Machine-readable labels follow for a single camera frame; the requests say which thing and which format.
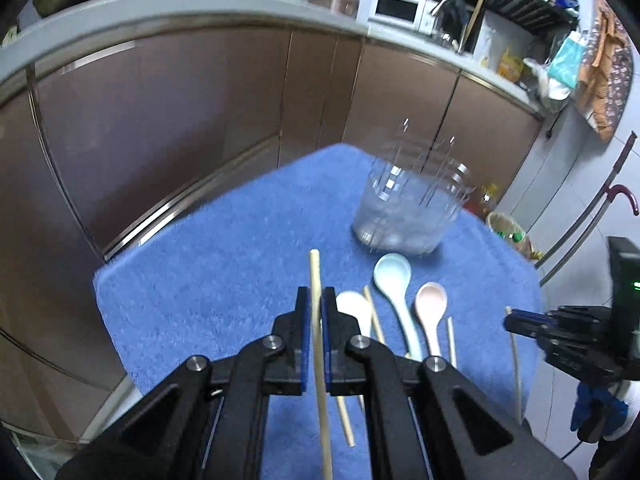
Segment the orange patterned hanging cloth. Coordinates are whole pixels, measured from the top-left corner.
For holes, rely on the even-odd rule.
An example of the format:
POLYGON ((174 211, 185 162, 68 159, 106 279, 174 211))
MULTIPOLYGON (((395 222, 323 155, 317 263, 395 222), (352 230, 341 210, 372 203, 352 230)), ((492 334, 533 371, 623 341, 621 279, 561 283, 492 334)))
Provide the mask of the orange patterned hanging cloth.
POLYGON ((628 32, 606 0, 594 0, 593 10, 575 104, 600 140, 608 143, 630 95, 634 56, 628 32))

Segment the light blue ceramic spoon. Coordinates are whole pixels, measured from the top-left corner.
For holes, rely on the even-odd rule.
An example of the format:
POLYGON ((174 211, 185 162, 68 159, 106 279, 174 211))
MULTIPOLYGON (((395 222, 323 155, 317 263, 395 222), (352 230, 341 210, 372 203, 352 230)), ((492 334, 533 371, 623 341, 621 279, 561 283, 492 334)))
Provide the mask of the light blue ceramic spoon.
POLYGON ((405 335, 410 358, 423 360, 420 339, 416 332, 406 301, 406 293, 411 280, 409 261, 397 252, 390 252, 378 259, 373 270, 373 281, 380 292, 388 299, 405 335))

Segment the clear utensil holder with rack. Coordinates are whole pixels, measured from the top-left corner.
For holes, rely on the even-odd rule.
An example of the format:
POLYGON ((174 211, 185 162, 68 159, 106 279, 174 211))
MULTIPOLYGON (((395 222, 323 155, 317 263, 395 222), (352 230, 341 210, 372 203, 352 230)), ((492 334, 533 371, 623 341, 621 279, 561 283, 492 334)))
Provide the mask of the clear utensil holder with rack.
POLYGON ((452 156, 456 139, 421 140, 404 119, 372 162, 352 222, 376 252, 434 252, 474 191, 471 171, 452 156))

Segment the cooking oil bottle on floor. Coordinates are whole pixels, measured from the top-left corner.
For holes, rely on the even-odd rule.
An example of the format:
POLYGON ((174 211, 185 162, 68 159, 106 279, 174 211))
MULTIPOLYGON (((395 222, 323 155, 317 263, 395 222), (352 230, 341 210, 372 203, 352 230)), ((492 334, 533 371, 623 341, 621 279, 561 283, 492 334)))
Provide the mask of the cooking oil bottle on floor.
POLYGON ((480 220, 485 220, 491 211, 497 207, 499 188, 493 183, 487 183, 476 188, 470 195, 464 208, 480 220))

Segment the yellow detergent bottle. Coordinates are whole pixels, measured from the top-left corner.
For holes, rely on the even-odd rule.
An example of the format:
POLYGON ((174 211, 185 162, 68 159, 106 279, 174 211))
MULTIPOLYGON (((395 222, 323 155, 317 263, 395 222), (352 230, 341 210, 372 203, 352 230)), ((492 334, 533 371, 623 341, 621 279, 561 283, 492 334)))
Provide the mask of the yellow detergent bottle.
POLYGON ((518 82, 524 70, 523 59, 506 49, 500 58, 497 74, 511 82, 518 82))

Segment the wooden chopstick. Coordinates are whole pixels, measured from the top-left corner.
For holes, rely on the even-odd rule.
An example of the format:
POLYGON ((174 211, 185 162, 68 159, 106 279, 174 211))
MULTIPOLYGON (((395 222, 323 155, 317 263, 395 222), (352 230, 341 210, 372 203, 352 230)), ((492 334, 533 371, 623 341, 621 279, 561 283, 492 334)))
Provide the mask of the wooden chopstick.
POLYGON ((454 367, 458 367, 458 359, 457 359, 457 347, 456 347, 456 338, 454 338, 454 319, 452 316, 448 316, 447 322, 447 338, 448 338, 448 353, 450 364, 454 367))
POLYGON ((513 379, 514 379, 514 413, 516 421, 521 425, 523 421, 523 403, 522 403, 522 378, 520 357, 518 356, 518 342, 514 333, 508 332, 510 338, 510 347, 513 362, 513 379))
POLYGON ((323 339, 321 329, 321 273, 320 252, 311 249, 309 252, 309 273, 311 292, 311 339, 314 349, 314 384, 316 385, 316 400, 318 422, 320 428, 320 445, 322 459, 322 478, 333 479, 333 465, 331 453, 331 436, 329 412, 326 405, 326 381, 324 380, 323 339))
POLYGON ((350 421, 345 398, 344 396, 337 396, 335 398, 335 401, 338 409, 338 414, 340 415, 346 443, 350 448, 354 448, 356 446, 356 440, 354 430, 352 430, 352 422, 350 421))
POLYGON ((370 309, 371 309, 371 323, 372 323, 372 328, 375 334, 375 338, 381 343, 381 344, 386 344, 386 339, 384 336, 384 332, 382 329, 382 325, 380 323, 380 319, 378 318, 378 311, 375 309, 375 305, 373 302, 373 298, 371 295, 371 291, 370 291, 370 287, 368 285, 363 287, 362 290, 363 296, 364 298, 367 299, 367 302, 369 303, 370 309))

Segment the white microwave oven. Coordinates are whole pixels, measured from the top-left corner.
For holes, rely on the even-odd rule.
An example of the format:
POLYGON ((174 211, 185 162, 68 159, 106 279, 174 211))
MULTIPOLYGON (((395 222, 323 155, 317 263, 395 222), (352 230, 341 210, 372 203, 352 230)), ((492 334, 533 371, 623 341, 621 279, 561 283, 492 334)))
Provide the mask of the white microwave oven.
POLYGON ((367 21, 427 36, 434 30, 435 6, 435 0, 371 0, 367 21))

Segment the teal hanging bag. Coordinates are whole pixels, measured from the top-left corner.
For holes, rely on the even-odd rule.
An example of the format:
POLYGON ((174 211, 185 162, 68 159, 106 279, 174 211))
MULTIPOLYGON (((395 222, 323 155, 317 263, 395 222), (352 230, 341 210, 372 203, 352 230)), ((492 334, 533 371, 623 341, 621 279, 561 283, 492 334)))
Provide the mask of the teal hanging bag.
POLYGON ((578 74, 582 65, 587 39, 574 30, 563 41, 558 53, 548 67, 548 76, 559 81, 570 90, 577 86, 578 74))

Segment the wicker waste basket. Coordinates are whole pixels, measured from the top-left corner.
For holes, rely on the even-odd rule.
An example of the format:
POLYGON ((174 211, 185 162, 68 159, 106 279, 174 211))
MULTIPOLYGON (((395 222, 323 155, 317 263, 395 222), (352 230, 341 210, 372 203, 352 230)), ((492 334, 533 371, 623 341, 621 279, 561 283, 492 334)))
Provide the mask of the wicker waste basket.
POLYGON ((519 252, 524 258, 538 261, 542 253, 537 252, 526 231, 510 216, 498 211, 491 211, 486 219, 486 226, 519 252))

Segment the brown lower cabinets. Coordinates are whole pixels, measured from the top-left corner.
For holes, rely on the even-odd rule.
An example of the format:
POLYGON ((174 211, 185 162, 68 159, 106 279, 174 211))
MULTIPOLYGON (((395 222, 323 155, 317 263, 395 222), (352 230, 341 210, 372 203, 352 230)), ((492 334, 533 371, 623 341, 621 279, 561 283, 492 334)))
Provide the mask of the brown lower cabinets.
POLYGON ((540 116, 485 77, 342 32, 256 25, 76 44, 1 88, 1 418, 78 439, 125 371, 93 272, 151 214, 404 118, 508 188, 540 116))

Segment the blue white glove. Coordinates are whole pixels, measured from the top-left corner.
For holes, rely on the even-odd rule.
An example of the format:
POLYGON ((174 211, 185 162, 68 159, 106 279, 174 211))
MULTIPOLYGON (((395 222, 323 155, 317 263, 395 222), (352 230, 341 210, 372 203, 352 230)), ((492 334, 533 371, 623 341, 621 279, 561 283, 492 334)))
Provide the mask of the blue white glove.
POLYGON ((618 396, 620 390, 622 385, 611 391, 586 382, 578 384, 570 430, 576 432, 579 441, 614 441, 626 434, 629 405, 618 396))

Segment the blue towel mat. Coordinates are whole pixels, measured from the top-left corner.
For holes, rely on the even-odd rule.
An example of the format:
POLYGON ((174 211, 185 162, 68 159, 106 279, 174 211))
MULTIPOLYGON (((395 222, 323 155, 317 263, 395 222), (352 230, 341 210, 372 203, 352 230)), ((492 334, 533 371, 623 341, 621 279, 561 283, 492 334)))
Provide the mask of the blue towel mat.
MULTIPOLYGON (((189 356, 232 356, 268 333, 308 284, 311 249, 326 286, 369 285, 378 258, 358 242, 352 219, 371 165, 353 146, 325 148, 224 194, 99 270, 96 303, 138 389, 151 391, 189 356)), ((540 308, 533 266, 462 211, 411 267, 410 294, 427 282, 446 290, 460 372, 513 418, 502 319, 507 308, 540 308)), ((518 356, 529 384, 533 341, 523 340, 518 356)))

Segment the white ceramic spoon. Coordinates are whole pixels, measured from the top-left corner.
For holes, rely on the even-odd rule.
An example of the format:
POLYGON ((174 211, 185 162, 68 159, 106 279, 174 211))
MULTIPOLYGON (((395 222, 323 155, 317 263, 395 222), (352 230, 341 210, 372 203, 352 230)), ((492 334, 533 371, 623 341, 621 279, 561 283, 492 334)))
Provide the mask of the white ceramic spoon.
POLYGON ((370 302, 360 292, 345 290, 336 297, 337 310, 356 318, 360 334, 371 336, 372 308, 370 302))

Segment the chrome kitchen faucet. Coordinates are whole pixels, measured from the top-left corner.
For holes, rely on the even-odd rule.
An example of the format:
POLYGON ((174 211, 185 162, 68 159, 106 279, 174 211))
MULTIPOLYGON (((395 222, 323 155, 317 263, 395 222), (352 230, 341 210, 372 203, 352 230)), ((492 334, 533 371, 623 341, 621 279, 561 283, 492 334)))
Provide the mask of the chrome kitchen faucet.
POLYGON ((442 0, 430 11, 431 37, 442 47, 458 52, 468 27, 470 14, 464 0, 442 0))

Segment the brown rice cooker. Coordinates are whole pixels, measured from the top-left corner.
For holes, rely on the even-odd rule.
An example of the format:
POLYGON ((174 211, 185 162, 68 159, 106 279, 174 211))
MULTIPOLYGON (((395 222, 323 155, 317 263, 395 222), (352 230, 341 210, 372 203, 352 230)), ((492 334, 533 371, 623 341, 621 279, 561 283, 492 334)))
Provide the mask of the brown rice cooker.
POLYGON ((315 6, 321 6, 335 14, 341 14, 352 18, 357 17, 359 0, 306 0, 315 6))

